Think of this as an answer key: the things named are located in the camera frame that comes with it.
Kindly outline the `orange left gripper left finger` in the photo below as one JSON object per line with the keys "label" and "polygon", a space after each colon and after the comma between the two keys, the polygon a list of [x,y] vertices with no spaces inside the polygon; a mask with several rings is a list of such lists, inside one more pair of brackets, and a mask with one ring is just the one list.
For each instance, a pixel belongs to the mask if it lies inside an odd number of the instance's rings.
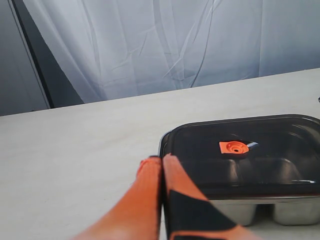
{"label": "orange left gripper left finger", "polygon": [[75,240],[157,240],[161,222],[162,160],[140,162],[134,183],[101,219]]}

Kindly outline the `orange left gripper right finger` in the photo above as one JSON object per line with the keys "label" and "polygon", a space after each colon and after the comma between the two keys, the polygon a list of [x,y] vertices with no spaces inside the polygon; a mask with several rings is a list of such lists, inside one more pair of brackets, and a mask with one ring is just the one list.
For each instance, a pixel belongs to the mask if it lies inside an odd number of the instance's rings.
{"label": "orange left gripper right finger", "polygon": [[169,240],[254,240],[255,234],[216,209],[188,176],[179,159],[162,159]]}

